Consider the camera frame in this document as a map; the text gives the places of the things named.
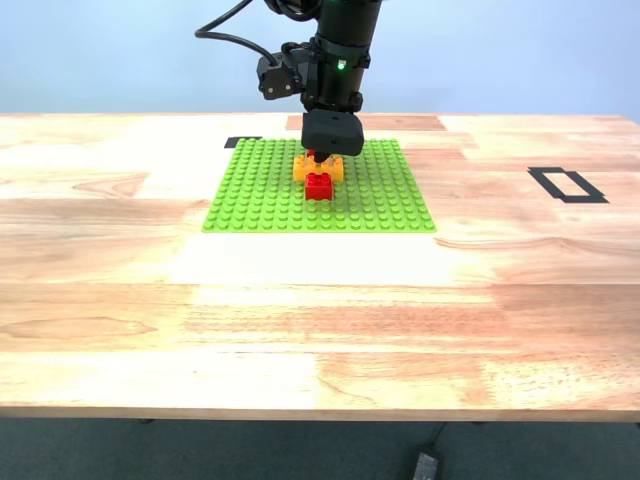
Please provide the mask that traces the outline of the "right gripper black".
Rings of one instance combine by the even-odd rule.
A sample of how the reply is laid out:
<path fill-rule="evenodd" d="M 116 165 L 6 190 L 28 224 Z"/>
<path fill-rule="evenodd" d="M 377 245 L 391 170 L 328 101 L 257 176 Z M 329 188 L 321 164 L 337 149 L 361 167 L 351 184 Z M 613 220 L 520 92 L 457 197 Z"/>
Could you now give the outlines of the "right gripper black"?
<path fill-rule="evenodd" d="M 369 45 L 342 45 L 320 35 L 306 46 L 301 102 L 309 112 L 303 115 L 301 144 L 313 151 L 316 164 L 334 154 L 357 156 L 362 151 L 363 127 L 351 113 L 362 107 L 360 86 L 371 62 L 369 49 Z"/>

